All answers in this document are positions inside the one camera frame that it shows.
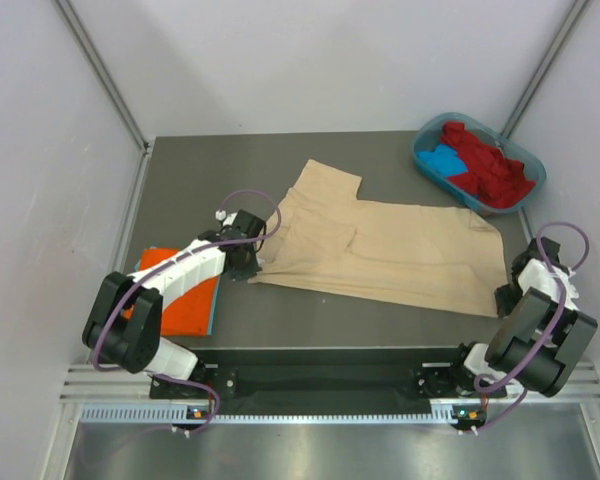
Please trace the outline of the beige t shirt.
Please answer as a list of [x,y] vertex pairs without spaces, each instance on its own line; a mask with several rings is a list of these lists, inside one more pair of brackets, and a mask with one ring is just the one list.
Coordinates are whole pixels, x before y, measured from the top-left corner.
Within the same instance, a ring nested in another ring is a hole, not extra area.
[[499,231],[465,208],[360,200],[361,183],[308,161],[268,221],[255,282],[495,317]]

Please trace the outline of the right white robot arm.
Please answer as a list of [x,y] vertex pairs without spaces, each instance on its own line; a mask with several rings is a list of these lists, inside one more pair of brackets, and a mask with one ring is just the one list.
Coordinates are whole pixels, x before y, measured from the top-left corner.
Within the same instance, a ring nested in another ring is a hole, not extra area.
[[497,315],[504,323],[490,343],[463,345],[446,380],[456,394],[475,392],[491,375],[499,382],[531,351],[557,312],[565,291],[562,313],[550,335],[512,379],[514,383],[553,397],[564,387],[584,355],[598,322],[582,312],[579,294],[571,283],[574,271],[560,262],[560,244],[547,237],[532,240],[512,264],[511,281],[494,293]]

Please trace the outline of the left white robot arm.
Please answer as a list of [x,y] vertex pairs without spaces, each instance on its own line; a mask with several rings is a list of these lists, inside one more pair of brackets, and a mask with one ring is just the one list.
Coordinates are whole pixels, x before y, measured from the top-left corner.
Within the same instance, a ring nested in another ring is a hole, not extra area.
[[131,374],[168,376],[183,395],[200,394],[207,382],[202,363],[196,354],[162,336],[163,313],[207,280],[225,273],[235,280],[255,276],[256,245],[266,234],[264,220],[240,210],[219,230],[204,232],[154,266],[107,275],[82,332],[92,359]]

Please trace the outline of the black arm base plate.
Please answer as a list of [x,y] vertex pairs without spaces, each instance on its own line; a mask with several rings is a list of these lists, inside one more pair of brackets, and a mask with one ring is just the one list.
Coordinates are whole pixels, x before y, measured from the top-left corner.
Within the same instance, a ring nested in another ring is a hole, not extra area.
[[257,394],[373,393],[396,400],[476,398],[469,347],[215,348],[198,352],[194,380],[223,402]]

